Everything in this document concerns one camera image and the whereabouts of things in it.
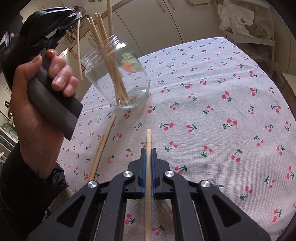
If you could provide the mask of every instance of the glass jar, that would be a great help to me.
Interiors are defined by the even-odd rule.
[[[133,50],[117,36],[91,50],[81,63],[86,68],[85,76],[112,105],[129,109],[147,98],[150,87],[147,73]]]

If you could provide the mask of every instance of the table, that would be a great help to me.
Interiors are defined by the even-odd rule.
[[[116,113],[98,182],[139,158],[150,128],[152,146],[171,169],[190,181],[212,182],[275,240],[296,211],[296,124],[275,84],[225,38],[173,46],[140,61],[151,80],[141,105],[115,109],[94,86],[85,95],[72,140],[64,141],[57,160],[68,188],[51,209],[86,183],[99,139]],[[124,240],[144,239],[143,214],[144,200],[128,201]],[[175,240],[169,201],[152,202],[151,232],[152,240]]]

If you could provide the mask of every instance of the black jacket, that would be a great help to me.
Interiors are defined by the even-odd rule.
[[[18,143],[0,174],[0,240],[25,240],[66,186],[64,170],[57,163],[46,181],[38,177],[24,163]]]

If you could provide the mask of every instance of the finger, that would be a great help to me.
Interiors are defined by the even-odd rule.
[[[13,109],[15,109],[15,106],[22,107],[27,104],[27,82],[37,74],[41,64],[42,57],[41,55],[38,55],[30,62],[22,64],[16,68],[13,77],[11,96],[11,105]]]
[[[66,60],[63,57],[55,56],[53,57],[49,69],[48,76],[53,79],[57,76],[62,68],[66,66]]]
[[[71,97],[72,95],[74,95],[75,91],[77,90],[78,88],[78,84],[79,84],[79,81],[76,77],[72,76],[66,87],[63,89],[63,95],[65,97]]]
[[[66,84],[72,77],[72,68],[69,65],[66,65],[62,68],[57,76],[52,81],[52,88],[55,91],[61,91],[65,88]]]
[[[58,56],[57,51],[55,51],[54,49],[49,49],[46,51],[46,57],[49,60],[52,60],[54,57]]]

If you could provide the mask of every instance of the silver screw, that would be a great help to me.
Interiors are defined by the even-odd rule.
[[[211,185],[211,183],[208,180],[203,180],[200,184],[203,188],[208,188]]]
[[[131,171],[125,171],[125,172],[123,173],[123,175],[124,175],[125,177],[131,177],[131,176],[133,175],[133,173],[132,173]]]
[[[95,188],[98,185],[98,183],[96,181],[90,181],[87,185],[89,188]]]
[[[166,171],[166,172],[165,172],[165,175],[166,175],[167,177],[173,177],[173,176],[175,175],[175,173],[174,173],[173,171]]]

